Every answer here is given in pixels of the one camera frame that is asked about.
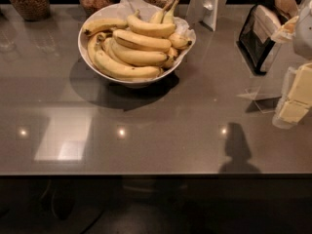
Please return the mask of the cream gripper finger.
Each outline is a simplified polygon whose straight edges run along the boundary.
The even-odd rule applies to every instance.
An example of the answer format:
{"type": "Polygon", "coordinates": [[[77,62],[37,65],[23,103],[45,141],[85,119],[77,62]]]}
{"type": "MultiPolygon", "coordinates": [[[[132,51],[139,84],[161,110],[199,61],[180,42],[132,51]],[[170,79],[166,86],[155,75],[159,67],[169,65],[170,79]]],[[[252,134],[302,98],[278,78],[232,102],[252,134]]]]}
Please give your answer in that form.
{"type": "Polygon", "coordinates": [[[280,129],[290,129],[296,126],[308,112],[309,108],[304,104],[281,98],[275,109],[272,124],[280,129]]]}

